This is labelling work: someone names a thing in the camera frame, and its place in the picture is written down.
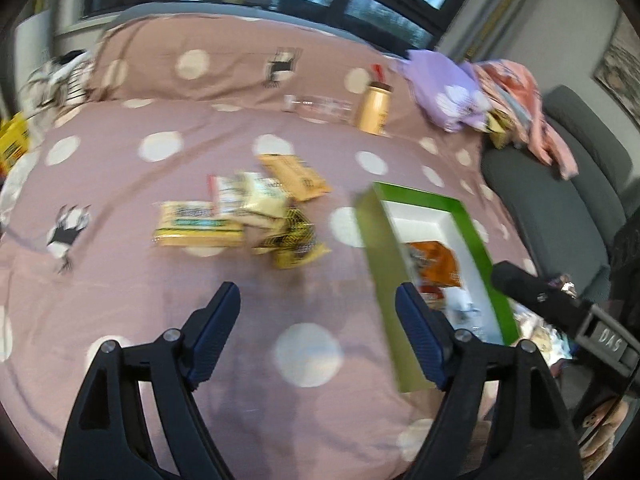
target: snack bag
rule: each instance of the snack bag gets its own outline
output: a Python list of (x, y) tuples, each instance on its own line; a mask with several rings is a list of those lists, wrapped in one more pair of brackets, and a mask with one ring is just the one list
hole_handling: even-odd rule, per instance
[(273, 229), (276, 220), (287, 214), (287, 193), (279, 181), (260, 173), (210, 176), (209, 189), (220, 218)]
[(462, 286), (456, 258), (443, 244), (434, 241), (407, 245), (424, 285)]
[(274, 263), (279, 269), (291, 269), (308, 264), (327, 254), (329, 249), (319, 244), (315, 226), (302, 211), (290, 208), (278, 228), (254, 248), (256, 254), (274, 251)]
[(258, 160), (299, 202), (306, 202), (331, 191), (324, 178), (295, 155), (258, 155)]
[(235, 247), (244, 242), (242, 224), (216, 216), (212, 202), (164, 202), (154, 233), (160, 246)]

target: screw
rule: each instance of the screw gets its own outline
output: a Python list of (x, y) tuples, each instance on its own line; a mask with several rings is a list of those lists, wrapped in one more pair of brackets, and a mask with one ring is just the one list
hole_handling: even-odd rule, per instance
[(116, 349), (116, 342), (113, 339), (109, 339), (100, 345), (100, 350), (105, 354), (109, 354)]
[(536, 344), (533, 341), (529, 341), (528, 339), (523, 339), (520, 342), (520, 348), (522, 348), (525, 352), (528, 352), (530, 354), (533, 354), (538, 349)]
[(162, 338), (168, 342), (178, 341), (180, 339), (180, 331), (177, 328), (170, 328), (162, 334)]
[(454, 337), (456, 338), (456, 341), (468, 343), (473, 339), (473, 334), (469, 332), (469, 330), (456, 330)]

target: wafer package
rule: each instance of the wafer package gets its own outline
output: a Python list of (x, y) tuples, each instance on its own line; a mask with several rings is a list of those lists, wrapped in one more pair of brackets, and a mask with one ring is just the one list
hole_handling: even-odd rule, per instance
[(210, 176), (209, 189), (219, 218), (273, 229), (287, 215), (288, 194), (278, 180), (260, 173)]
[(258, 160), (298, 202), (306, 202), (331, 191), (316, 170), (295, 155), (258, 155)]
[(154, 232), (160, 246), (235, 247), (244, 242), (242, 224), (216, 216), (212, 202), (164, 202)]
[(256, 254), (273, 252), (279, 269), (291, 269), (317, 260), (329, 249), (318, 243), (315, 226), (297, 208), (290, 208), (277, 229), (254, 248)]

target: blue gripper pad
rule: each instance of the blue gripper pad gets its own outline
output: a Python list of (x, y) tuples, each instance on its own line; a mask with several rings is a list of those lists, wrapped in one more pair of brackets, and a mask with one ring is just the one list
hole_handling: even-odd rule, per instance
[(420, 306), (428, 312), (429, 307), (424, 303), (424, 300), (412, 284), (405, 283), (398, 287), (396, 290), (396, 314), (398, 314), (402, 328), (404, 328), (409, 343), (411, 343), (415, 356), (420, 363), (422, 373), (439, 390), (443, 390), (448, 380), (448, 376), (444, 371), (444, 363), (448, 358), (446, 354), (449, 354), (449, 349), (443, 349), (438, 338), (436, 338), (436, 335), (424, 319)]
[(240, 290), (223, 283), (209, 304), (184, 324), (182, 374), (192, 391), (211, 378), (239, 313)]

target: orange snack package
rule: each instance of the orange snack package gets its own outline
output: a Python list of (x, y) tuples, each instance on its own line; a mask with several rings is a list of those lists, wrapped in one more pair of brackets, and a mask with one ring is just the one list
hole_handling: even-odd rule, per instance
[(453, 252), (440, 242), (407, 244), (424, 285), (462, 286)]

